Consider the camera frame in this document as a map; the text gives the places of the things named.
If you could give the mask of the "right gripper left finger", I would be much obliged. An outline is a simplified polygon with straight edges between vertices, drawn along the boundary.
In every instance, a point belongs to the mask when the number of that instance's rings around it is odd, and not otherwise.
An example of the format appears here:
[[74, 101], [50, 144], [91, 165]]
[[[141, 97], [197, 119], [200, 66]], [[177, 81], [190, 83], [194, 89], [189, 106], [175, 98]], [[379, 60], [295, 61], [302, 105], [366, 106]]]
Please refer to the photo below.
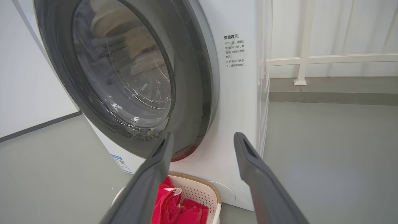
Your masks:
[[166, 132], [148, 159], [138, 168], [101, 224], [150, 224], [159, 185], [168, 176], [174, 135]]

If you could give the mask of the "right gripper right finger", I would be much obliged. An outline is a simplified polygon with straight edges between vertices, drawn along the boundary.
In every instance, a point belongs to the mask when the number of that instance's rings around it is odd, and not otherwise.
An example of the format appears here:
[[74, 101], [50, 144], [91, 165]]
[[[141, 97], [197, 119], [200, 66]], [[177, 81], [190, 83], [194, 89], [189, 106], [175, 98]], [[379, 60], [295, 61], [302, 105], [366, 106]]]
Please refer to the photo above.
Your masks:
[[241, 179], [250, 187], [259, 224], [307, 224], [308, 220], [247, 137], [234, 134]]

